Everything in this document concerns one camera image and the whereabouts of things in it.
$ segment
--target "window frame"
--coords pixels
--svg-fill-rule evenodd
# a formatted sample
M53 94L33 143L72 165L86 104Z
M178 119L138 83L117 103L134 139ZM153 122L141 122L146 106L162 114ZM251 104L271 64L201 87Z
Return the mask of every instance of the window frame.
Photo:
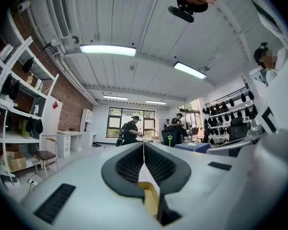
M120 116L118 115L109 115L110 114L110 110L112 109L120 109ZM143 135L145 131L153 131L154 135L156 134L156 112L155 111L148 111L148 110L140 110L140 109L130 109L130 108L118 108L118 107L110 107L109 111L108 111L108 123L107 123L107 130L106 130L106 138L117 138L117 137L110 137L108 136L108 129L114 129L114 130L120 130L121 129L121 118L122 118L122 113L123 110L135 110L135 111L140 111L143 112ZM145 117L145 112L153 112L154 113L154 118L146 118ZM119 118L120 119L120 127L116 128L116 127L109 127L110 124L110 118ZM145 129L145 120L152 120L154 122L154 128L147 128Z

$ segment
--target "ceiling camera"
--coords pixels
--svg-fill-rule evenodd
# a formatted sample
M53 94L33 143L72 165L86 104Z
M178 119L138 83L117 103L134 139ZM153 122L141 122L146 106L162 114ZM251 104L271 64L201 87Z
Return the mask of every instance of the ceiling camera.
M175 15L175 16L183 19L183 20L185 20L186 22L189 22L189 23L193 23L194 22L194 18L192 16L193 12L186 11L181 6L179 6L178 8L175 8L173 6L169 6L168 11L171 14L173 14L173 15Z

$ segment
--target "wooden stool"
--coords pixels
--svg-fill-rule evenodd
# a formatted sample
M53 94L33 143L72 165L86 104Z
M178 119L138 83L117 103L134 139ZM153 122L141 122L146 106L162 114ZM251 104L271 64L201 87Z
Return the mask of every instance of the wooden stool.
M52 142L56 143L56 154L53 154L52 152L47 151L47 140L50 140ZM57 169L59 171L59 167L58 167L58 157L57 157L57 141L55 139L51 139L51 138L46 138L46 150L44 151L36 151L33 153L33 156L35 159L37 159L37 161L41 162L41 166L44 168L45 170L45 174L46 174L46 178L48 178L47 175L47 168L46 168L46 162L48 165L48 169L49 169L49 159L54 159L56 158L56 163L57 163ZM38 170L37 170L37 165L35 164L35 169L36 169L36 173L38 174Z

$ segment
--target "blue table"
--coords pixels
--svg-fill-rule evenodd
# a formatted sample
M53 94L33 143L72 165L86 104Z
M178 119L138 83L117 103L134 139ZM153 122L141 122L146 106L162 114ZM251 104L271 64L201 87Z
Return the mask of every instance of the blue table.
M189 142L176 144L174 148L187 150L187 151L195 151L200 153L206 153L206 151L211 148L210 143L197 143L196 147L189 147Z

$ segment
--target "drawer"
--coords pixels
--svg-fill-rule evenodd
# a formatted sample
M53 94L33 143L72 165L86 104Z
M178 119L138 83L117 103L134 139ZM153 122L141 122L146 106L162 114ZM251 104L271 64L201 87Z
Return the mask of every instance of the drawer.
M64 148L70 148L71 147L71 141L70 140L65 140L64 141Z

